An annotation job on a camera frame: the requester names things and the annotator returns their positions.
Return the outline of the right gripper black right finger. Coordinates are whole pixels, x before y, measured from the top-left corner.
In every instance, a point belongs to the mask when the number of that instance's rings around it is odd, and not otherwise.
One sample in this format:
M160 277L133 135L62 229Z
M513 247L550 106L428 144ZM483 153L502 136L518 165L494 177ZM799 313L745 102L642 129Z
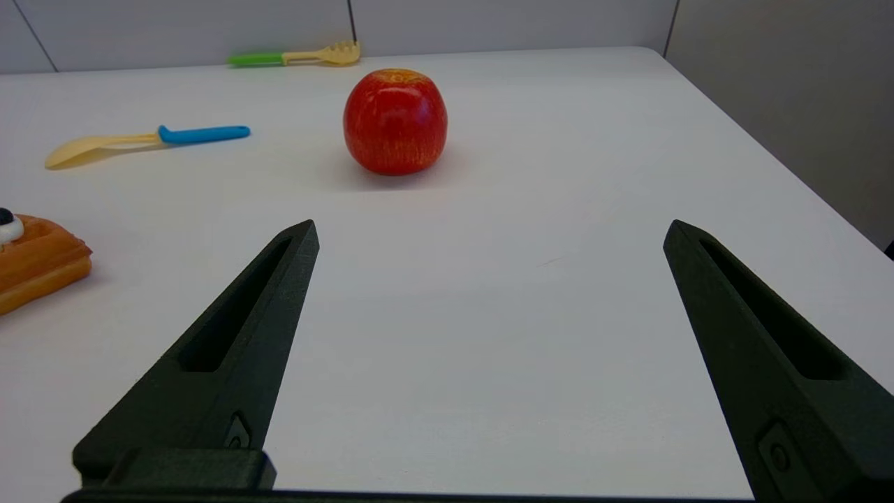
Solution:
M714 236L664 254L756 499L891 502L891 393Z

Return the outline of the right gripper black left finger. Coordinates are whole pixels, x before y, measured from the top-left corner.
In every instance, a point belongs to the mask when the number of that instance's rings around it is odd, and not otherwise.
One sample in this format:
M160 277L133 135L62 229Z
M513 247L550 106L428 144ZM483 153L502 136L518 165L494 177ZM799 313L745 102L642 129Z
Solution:
M278 233L73 449L82 489L268 490L266 433L319 242Z

